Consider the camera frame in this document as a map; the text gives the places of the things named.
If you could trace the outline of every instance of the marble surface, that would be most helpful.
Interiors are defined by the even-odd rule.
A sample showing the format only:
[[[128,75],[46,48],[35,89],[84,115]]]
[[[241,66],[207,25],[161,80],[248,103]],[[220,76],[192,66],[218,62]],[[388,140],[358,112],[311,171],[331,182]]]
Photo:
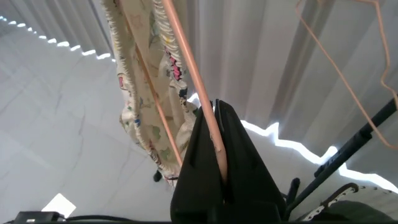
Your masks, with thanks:
[[[123,98],[109,58],[57,47],[26,28],[0,22],[0,223],[41,210],[57,194],[71,216],[170,220],[172,189],[155,183],[155,164],[119,123]],[[272,138],[248,131],[280,191],[317,165]],[[328,179],[292,214],[301,216],[353,180]]]

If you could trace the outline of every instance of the white marble floor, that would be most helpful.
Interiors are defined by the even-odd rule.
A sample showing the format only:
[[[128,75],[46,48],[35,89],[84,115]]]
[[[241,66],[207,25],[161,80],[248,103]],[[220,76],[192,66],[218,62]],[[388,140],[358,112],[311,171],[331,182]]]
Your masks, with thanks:
[[[75,215],[169,220],[172,189],[120,127],[123,99],[109,59],[57,47],[26,28],[0,25],[0,222],[41,210],[58,193]],[[317,166],[249,131],[280,190]],[[334,175],[294,211],[316,207],[351,180]]]

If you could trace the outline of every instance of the black pole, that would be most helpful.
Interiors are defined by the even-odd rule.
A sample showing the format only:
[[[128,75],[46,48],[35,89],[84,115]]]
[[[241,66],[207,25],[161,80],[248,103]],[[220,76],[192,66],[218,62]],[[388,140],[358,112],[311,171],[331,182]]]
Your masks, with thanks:
[[[382,124],[388,117],[390,117],[397,110],[394,99],[386,104],[375,116],[372,122],[377,127]],[[343,163],[345,163],[355,152],[364,146],[371,138],[373,131],[369,123],[366,123],[350,140],[348,140],[343,147],[332,156],[328,162],[322,165],[315,172],[315,179],[298,195],[298,197],[287,205],[285,218],[290,216],[290,213],[301,202],[304,201],[315,189],[317,189],[324,181],[329,178]]]

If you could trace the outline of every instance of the black metal rod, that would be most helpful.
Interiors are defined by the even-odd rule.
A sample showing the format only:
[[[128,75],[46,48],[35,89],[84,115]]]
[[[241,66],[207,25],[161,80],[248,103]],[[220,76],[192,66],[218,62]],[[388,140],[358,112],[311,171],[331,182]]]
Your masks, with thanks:
[[[372,121],[376,126],[383,123],[397,110],[394,99],[388,102],[375,116]],[[298,195],[298,197],[287,206],[285,216],[288,217],[292,210],[303,202],[315,189],[329,178],[341,165],[343,165],[355,152],[364,146],[371,138],[373,131],[369,123],[366,123],[343,147],[323,166],[322,171],[318,172],[317,177]]]

